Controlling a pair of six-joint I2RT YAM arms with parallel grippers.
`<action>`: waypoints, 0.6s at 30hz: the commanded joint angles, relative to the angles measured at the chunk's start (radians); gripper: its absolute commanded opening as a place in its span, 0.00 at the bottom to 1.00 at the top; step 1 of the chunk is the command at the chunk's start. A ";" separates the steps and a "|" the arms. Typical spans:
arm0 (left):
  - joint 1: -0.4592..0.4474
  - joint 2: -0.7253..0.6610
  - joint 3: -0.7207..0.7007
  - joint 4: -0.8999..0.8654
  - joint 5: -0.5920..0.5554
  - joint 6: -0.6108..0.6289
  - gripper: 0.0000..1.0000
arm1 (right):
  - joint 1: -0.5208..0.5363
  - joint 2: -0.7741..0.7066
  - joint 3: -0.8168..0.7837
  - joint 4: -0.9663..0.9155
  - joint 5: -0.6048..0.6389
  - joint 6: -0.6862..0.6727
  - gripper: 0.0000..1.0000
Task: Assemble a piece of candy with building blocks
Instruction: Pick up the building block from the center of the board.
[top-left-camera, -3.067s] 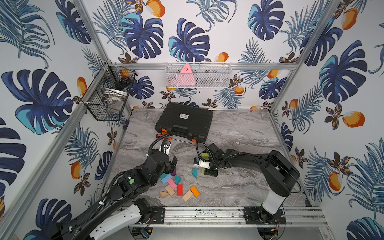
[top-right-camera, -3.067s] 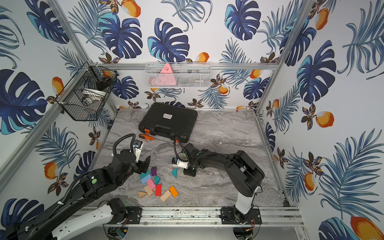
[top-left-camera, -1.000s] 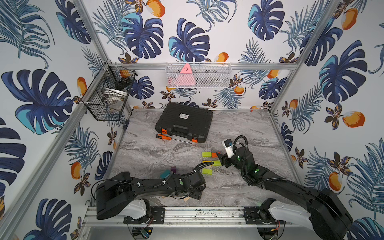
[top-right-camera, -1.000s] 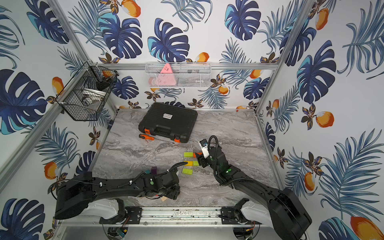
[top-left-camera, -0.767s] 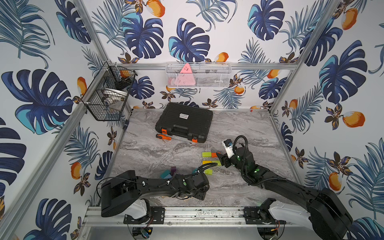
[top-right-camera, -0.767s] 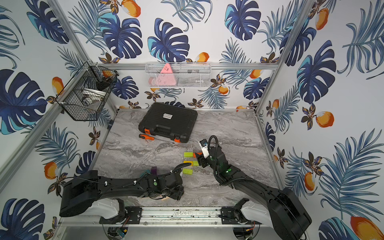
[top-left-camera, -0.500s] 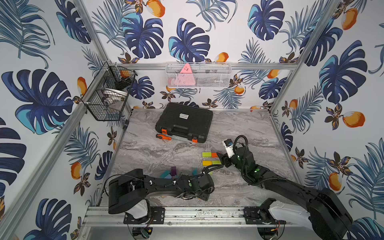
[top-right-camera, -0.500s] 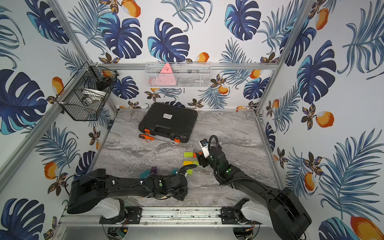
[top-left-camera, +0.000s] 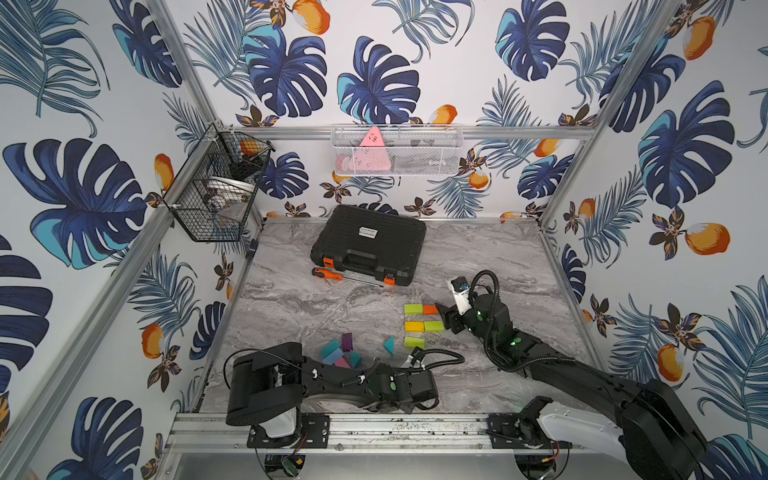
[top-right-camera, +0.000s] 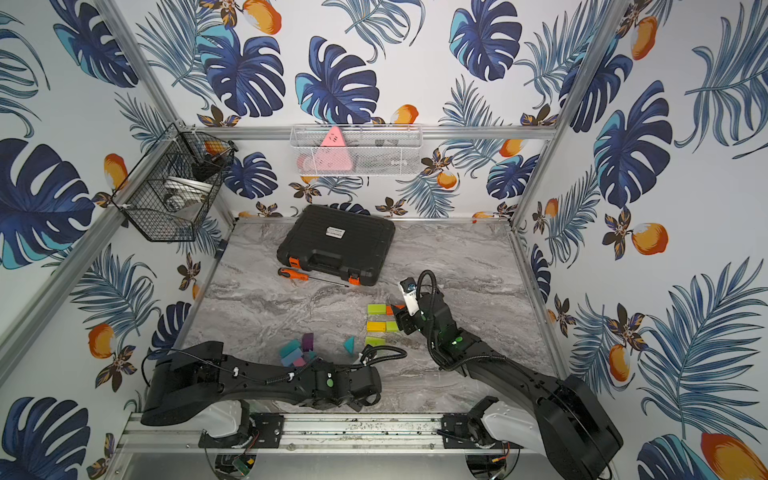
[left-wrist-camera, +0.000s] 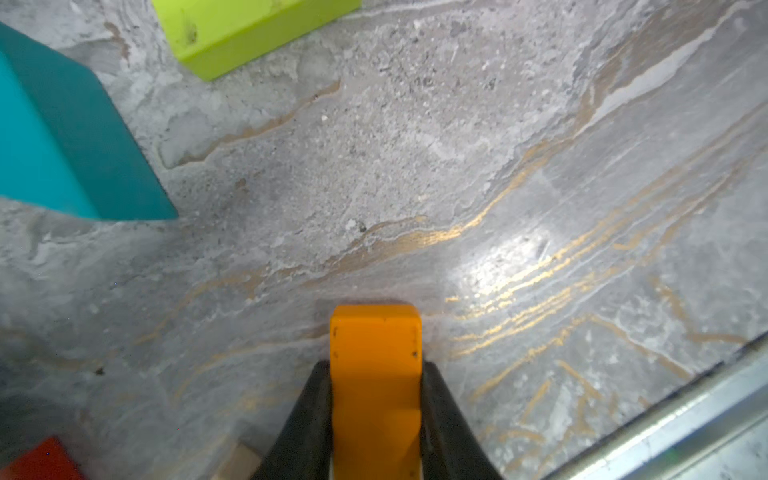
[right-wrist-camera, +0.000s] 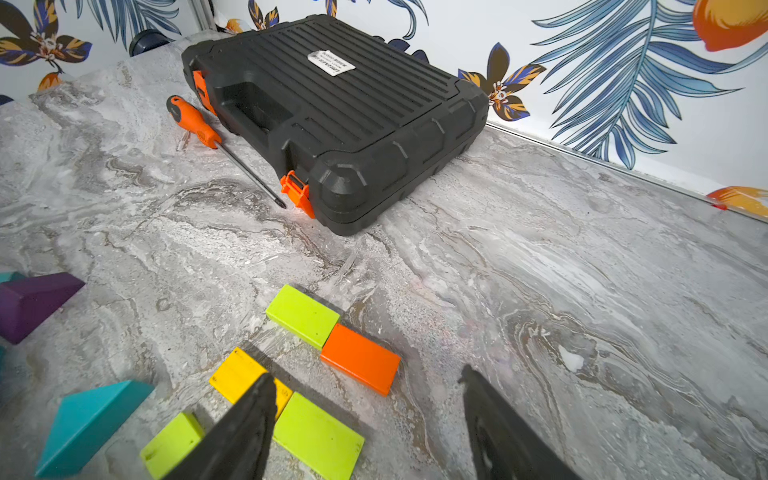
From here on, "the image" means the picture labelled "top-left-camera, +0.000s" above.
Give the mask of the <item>light green narrow block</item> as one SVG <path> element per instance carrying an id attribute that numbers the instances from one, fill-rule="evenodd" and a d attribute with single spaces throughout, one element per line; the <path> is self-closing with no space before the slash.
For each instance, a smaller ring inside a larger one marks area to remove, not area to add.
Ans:
<path id="1" fill-rule="evenodd" d="M 445 326 L 442 321 L 425 321 L 423 323 L 425 333 L 438 333 L 445 330 Z"/>

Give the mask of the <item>yellow block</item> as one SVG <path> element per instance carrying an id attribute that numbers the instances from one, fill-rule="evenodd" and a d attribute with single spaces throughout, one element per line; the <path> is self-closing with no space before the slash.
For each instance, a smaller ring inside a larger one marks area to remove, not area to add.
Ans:
<path id="1" fill-rule="evenodd" d="M 406 321 L 404 328 L 406 333 L 422 333 L 425 331 L 425 325 L 421 321 Z"/>

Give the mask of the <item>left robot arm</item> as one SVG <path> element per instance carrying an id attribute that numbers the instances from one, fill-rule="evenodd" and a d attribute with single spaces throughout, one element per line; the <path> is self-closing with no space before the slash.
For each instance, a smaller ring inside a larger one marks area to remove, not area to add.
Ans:
<path id="1" fill-rule="evenodd" d="M 363 369 L 326 364 L 298 342 L 241 349 L 225 360 L 229 397 L 225 422 L 282 439 L 300 431 L 306 400 L 328 400 L 374 413 L 428 411 L 439 404 L 434 375 L 424 367 L 379 360 Z"/>

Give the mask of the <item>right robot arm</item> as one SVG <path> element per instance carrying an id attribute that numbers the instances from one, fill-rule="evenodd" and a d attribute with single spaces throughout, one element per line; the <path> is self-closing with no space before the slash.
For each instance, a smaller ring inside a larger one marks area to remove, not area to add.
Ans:
<path id="1" fill-rule="evenodd" d="M 497 294 L 473 293 L 469 307 L 437 304 L 444 327 L 470 332 L 500 371 L 548 384 L 618 426 L 629 466 L 643 479 L 687 479 L 705 459 L 707 441 L 675 391 L 658 379 L 641 383 L 569 357 L 513 326 Z"/>

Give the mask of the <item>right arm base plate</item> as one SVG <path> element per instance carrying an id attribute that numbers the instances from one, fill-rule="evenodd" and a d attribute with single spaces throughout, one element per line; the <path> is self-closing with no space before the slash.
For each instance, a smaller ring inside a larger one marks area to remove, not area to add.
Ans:
<path id="1" fill-rule="evenodd" d="M 493 449 L 554 450 L 570 449 L 571 442 L 547 436 L 537 420 L 518 414 L 491 414 L 486 434 Z"/>

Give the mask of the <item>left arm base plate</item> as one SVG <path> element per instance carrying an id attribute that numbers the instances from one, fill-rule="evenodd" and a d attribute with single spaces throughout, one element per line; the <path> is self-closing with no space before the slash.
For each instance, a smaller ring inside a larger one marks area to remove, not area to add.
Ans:
<path id="1" fill-rule="evenodd" d="M 247 447 L 251 449 L 325 449 L 331 418 L 321 413 L 291 409 L 266 422 L 253 425 Z"/>

